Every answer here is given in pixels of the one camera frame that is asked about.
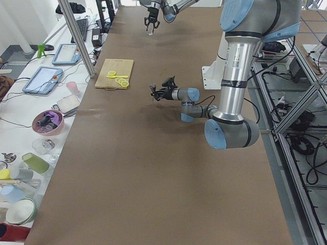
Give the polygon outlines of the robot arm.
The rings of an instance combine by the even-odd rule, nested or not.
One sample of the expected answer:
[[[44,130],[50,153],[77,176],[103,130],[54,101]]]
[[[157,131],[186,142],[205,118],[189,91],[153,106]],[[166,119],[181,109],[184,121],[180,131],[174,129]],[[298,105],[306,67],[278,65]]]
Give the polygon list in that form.
[[[152,35],[154,30],[160,25],[158,20],[159,12],[162,11],[163,19],[166,23],[172,23],[177,14],[192,6],[199,1],[197,0],[183,0],[183,1],[139,1],[143,7],[146,7],[149,15],[144,18],[144,24],[148,35]]]
[[[295,37],[299,31],[301,1],[225,1],[220,27],[225,33],[227,54],[218,106],[199,106],[199,91],[179,88],[168,78],[160,90],[151,84],[156,100],[182,102],[181,119],[207,118],[204,133],[214,149],[245,148],[260,134],[257,123],[241,114],[252,56],[259,42]]]

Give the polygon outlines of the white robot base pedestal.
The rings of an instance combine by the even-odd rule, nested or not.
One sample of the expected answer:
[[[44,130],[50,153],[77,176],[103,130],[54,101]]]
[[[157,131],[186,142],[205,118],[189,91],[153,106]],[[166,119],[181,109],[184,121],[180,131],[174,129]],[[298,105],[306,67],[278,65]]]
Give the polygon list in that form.
[[[202,81],[205,90],[221,89],[228,43],[225,40],[225,32],[221,28],[220,31],[222,31],[222,35],[217,50],[216,60],[210,66],[202,67]]]

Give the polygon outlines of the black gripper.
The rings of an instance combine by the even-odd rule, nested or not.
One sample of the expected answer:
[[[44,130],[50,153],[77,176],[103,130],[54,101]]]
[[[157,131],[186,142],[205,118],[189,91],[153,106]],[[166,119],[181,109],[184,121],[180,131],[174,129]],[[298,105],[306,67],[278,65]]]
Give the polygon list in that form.
[[[163,83],[161,89],[157,90],[155,87],[151,87],[151,96],[154,100],[160,101],[162,98],[166,100],[173,100],[172,93],[178,86],[175,84],[175,77],[167,78]]]
[[[159,9],[156,7],[148,7],[149,16],[144,18],[144,24],[146,27],[149,26],[150,23],[154,24],[154,29],[157,29],[160,25],[160,21],[157,20]]]

